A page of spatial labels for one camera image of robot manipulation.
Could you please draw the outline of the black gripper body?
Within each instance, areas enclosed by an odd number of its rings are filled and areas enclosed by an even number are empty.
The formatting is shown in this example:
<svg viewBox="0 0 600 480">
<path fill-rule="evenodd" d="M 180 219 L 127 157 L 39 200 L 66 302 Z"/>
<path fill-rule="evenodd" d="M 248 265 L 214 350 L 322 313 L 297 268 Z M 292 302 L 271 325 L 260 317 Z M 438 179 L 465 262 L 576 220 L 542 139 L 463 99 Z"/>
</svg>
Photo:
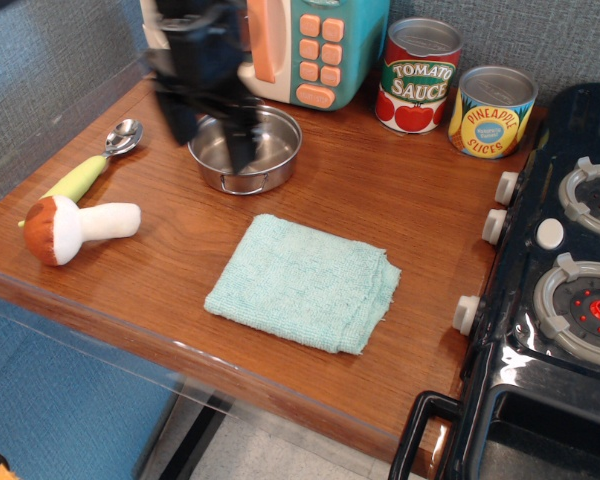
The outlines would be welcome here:
<svg viewBox="0 0 600 480">
<path fill-rule="evenodd" d="M 149 60 L 155 87 L 189 87 L 198 114 L 227 118 L 257 101 L 239 79 L 244 1 L 157 1 L 156 27 L 168 47 Z"/>
</svg>

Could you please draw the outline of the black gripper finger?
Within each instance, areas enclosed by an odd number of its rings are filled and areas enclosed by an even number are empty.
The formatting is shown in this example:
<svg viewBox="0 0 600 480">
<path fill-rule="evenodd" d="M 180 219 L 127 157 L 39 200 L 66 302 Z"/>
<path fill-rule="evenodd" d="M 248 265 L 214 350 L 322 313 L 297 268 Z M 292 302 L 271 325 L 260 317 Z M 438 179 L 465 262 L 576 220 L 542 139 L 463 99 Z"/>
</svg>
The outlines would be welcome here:
<svg viewBox="0 0 600 480">
<path fill-rule="evenodd" d="M 256 159 L 261 122 L 257 107 L 237 107 L 222 120 L 232 174 L 240 174 Z"/>
<path fill-rule="evenodd" d="M 197 111 L 191 106 L 191 93 L 189 87 L 157 87 L 155 90 L 158 106 L 179 145 L 186 145 L 198 132 Z"/>
</svg>

